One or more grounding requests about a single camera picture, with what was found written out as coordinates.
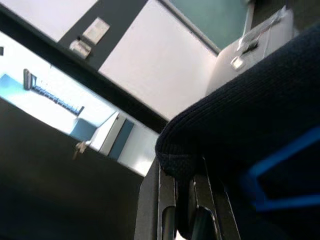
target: white surface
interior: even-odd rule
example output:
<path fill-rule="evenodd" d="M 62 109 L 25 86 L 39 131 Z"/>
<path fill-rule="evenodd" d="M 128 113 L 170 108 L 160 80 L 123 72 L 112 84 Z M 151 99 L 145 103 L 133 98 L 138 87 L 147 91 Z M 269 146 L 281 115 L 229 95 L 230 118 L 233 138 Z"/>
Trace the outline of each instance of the white surface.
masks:
<path fill-rule="evenodd" d="M 167 119 L 205 96 L 216 56 L 149 0 L 99 72 Z"/>
<path fill-rule="evenodd" d="M 175 240 L 185 240 L 178 231 L 176 231 L 176 237 Z"/>
<path fill-rule="evenodd" d="M 104 124 L 102 124 L 100 127 L 98 127 L 92 138 L 90 147 L 93 148 L 96 151 L 100 151 L 102 145 L 104 144 L 111 128 L 113 127 L 115 121 L 117 120 L 119 113 L 115 112 L 107 121 L 105 121 Z"/>
<path fill-rule="evenodd" d="M 156 157 L 158 134 L 146 127 L 134 125 L 122 149 L 118 162 L 146 176 Z"/>
<path fill-rule="evenodd" d="M 88 57 L 88 55 L 90 54 L 90 51 L 91 51 L 90 47 L 89 48 L 84 47 L 84 45 L 81 44 L 79 40 L 74 40 L 70 44 L 69 49 L 71 51 L 73 51 L 75 54 L 77 54 L 78 56 L 80 56 L 81 58 L 83 58 L 83 59 L 86 59 Z"/>
<path fill-rule="evenodd" d="M 92 43 L 97 44 L 109 28 L 110 26 L 106 22 L 97 17 L 82 35 Z"/>
<path fill-rule="evenodd" d="M 100 148 L 100 153 L 108 156 L 111 148 L 113 147 L 117 136 L 122 128 L 122 126 L 125 123 L 126 118 L 120 114 L 117 113 L 117 118 L 116 120 L 113 122 L 113 125 L 111 126 L 111 129 L 108 133 L 108 135 L 106 136 L 105 140 L 103 141 L 103 144 Z"/>
<path fill-rule="evenodd" d="M 0 0 L 0 3 L 58 42 L 97 0 Z"/>
<path fill-rule="evenodd" d="M 80 118 L 99 127 L 115 109 L 103 98 L 82 86 L 48 62 L 0 32 L 0 43 L 4 46 L 4 56 L 0 57 L 0 77 L 7 74 L 18 83 L 23 84 L 24 69 L 37 76 L 37 83 L 49 83 L 47 88 L 52 94 L 68 103 L 85 106 Z M 22 110 L 47 123 L 48 125 L 69 134 L 76 116 L 49 99 L 34 92 L 15 96 L 12 102 Z"/>

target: black fabric upholstery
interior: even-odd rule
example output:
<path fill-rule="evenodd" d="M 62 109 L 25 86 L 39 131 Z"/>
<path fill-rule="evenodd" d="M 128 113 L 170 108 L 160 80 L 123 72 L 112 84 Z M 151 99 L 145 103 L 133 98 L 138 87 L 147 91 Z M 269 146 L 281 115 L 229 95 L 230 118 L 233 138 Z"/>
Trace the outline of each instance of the black fabric upholstery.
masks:
<path fill-rule="evenodd" d="M 319 124 L 320 24 L 176 116 L 158 138 L 156 155 L 182 186 L 202 157 L 210 175 L 232 183 Z"/>

